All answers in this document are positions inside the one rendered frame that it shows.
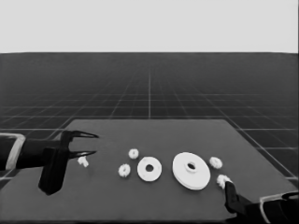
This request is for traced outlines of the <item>large thick white disc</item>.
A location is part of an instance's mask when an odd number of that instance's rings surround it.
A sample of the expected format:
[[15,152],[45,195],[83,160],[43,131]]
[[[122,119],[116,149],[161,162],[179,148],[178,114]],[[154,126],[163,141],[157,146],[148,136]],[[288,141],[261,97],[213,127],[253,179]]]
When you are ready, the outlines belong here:
[[183,187],[191,190],[204,189],[211,178],[206,162],[191,152],[181,152],[175,156],[172,172]]

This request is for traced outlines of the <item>white round carrier with pins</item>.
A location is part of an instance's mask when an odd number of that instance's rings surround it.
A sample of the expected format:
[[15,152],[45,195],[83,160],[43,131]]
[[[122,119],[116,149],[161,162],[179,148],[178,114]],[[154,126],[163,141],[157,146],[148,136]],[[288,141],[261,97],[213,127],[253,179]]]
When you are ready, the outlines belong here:
[[138,176],[146,181],[156,181],[162,174],[162,165],[154,157],[144,157],[137,165]]

